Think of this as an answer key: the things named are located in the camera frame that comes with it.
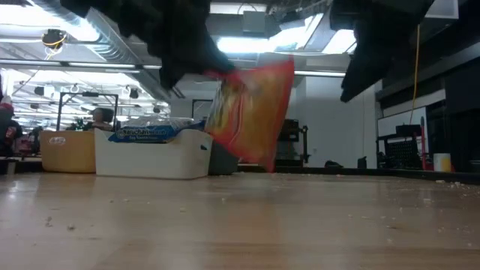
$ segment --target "orange snack bag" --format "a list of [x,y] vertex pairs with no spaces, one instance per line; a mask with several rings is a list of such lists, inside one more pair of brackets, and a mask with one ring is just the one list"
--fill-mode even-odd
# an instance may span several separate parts
[[214,99],[205,131],[232,154],[273,172],[293,77],[292,59],[227,75]]

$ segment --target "blurry dark object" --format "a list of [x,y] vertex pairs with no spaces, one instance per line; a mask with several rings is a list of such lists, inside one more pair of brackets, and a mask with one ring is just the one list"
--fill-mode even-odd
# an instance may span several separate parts
[[137,99],[138,98],[138,89],[137,88],[131,89],[129,97],[133,98],[133,99]]
[[43,86],[37,86],[33,90],[36,95],[45,95],[45,88]]
[[355,31],[357,47],[342,83],[343,102],[382,79],[434,0],[334,0],[333,30]]
[[[396,127],[397,133],[379,136],[376,141],[377,166],[383,169],[421,170],[422,159],[419,155],[417,138],[421,137],[419,124]],[[385,155],[380,152],[380,141],[383,141]]]
[[325,168],[343,168],[343,166],[335,161],[327,160],[327,162],[325,162]]
[[23,134],[22,127],[12,119],[13,116],[14,108],[9,103],[0,103],[0,155],[5,157],[14,155],[14,141]]
[[362,157],[357,160],[358,169],[367,169],[367,157]]
[[136,35],[145,41],[148,53],[162,59],[160,84],[165,89],[186,73],[225,74],[235,69],[207,31],[209,0],[61,0],[61,4],[81,17],[95,8],[118,23],[126,38]]
[[75,118],[75,122],[70,124],[70,127],[65,128],[66,131],[87,131],[86,124],[83,123],[83,118]]

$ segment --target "wooden tabletop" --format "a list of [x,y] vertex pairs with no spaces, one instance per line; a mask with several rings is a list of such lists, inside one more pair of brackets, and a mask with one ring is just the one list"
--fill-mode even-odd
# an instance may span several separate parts
[[0,179],[0,269],[480,269],[480,187],[238,173]]

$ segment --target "metal frame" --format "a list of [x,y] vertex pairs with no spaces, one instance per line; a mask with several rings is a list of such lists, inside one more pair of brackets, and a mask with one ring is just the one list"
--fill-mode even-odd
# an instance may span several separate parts
[[192,110],[191,110],[191,118],[194,117],[194,111],[195,111],[195,103],[197,102],[213,102],[213,100],[208,100],[208,99],[193,99],[192,100]]
[[[70,95],[70,98],[63,102],[63,97],[65,95]],[[104,97],[114,97],[115,98],[115,107],[113,109],[113,121],[115,128],[116,124],[115,121],[117,119],[117,109],[119,108],[119,96],[117,94],[100,94],[100,93],[93,93],[93,92],[83,92],[83,93],[72,93],[72,92],[62,92],[60,93],[60,101],[58,102],[58,117],[57,117],[57,131],[60,131],[60,120],[62,119],[62,107],[68,104],[72,98],[75,98],[77,95],[82,95],[83,97],[87,98],[98,98],[100,96]]]

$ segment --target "ceiling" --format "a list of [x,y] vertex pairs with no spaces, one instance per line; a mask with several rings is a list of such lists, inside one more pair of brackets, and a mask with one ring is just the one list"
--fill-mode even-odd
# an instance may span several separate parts
[[[27,114],[34,113],[35,110],[30,109],[28,104],[31,101],[42,102],[40,108],[45,111],[45,114],[47,114],[46,111],[55,113],[58,104],[53,102],[58,102],[59,92],[70,91],[74,87],[78,87],[80,91],[119,95],[119,102],[124,106],[118,111],[121,116],[152,113],[154,104],[159,101],[169,102],[175,98],[211,99],[215,95],[218,82],[199,75],[188,75],[178,83],[177,88],[181,94],[166,93],[158,83],[158,68],[161,66],[161,60],[150,56],[145,43],[137,37],[122,37],[117,25],[95,10],[91,10],[86,19],[74,18],[75,23],[71,23],[72,13],[66,13],[65,9],[57,11],[51,8],[58,5],[59,0],[19,0],[18,2],[24,2],[27,5],[6,5],[0,0],[0,59],[154,65],[156,68],[129,70],[125,73],[124,70],[101,67],[85,70],[78,67],[68,70],[64,67],[48,65],[3,64],[2,74],[9,74],[9,83],[12,91],[15,92],[12,99],[16,110]],[[293,56],[297,71],[345,72],[347,69],[350,57],[342,53],[354,50],[353,33],[345,31],[337,38],[333,37],[335,33],[325,35],[321,26],[327,19],[322,13],[317,15],[308,13],[313,8],[317,12],[326,10],[330,1],[252,0],[248,4],[239,2],[241,1],[214,0],[211,5],[211,15],[207,21],[212,37],[235,66],[250,69]],[[279,14],[295,9],[305,17],[304,26],[281,31],[275,20],[278,19]],[[272,27],[278,30],[277,33],[272,32],[274,35],[269,39],[263,38],[260,41],[258,38],[250,39],[245,43],[243,12],[255,10],[268,10],[275,21]],[[47,29],[61,29],[67,33],[64,46],[55,53],[41,42],[41,36]],[[27,81],[33,74],[35,75],[28,84],[23,85],[22,82]],[[36,95],[33,91],[37,86],[44,86],[49,91],[53,89],[53,93],[48,97]],[[128,89],[133,88],[139,89],[140,95],[136,100],[128,97]],[[82,104],[87,103],[106,105],[110,102],[105,99],[96,101],[79,96],[75,101],[70,101],[67,109],[77,112]],[[42,119],[55,118],[47,116],[42,115]]]

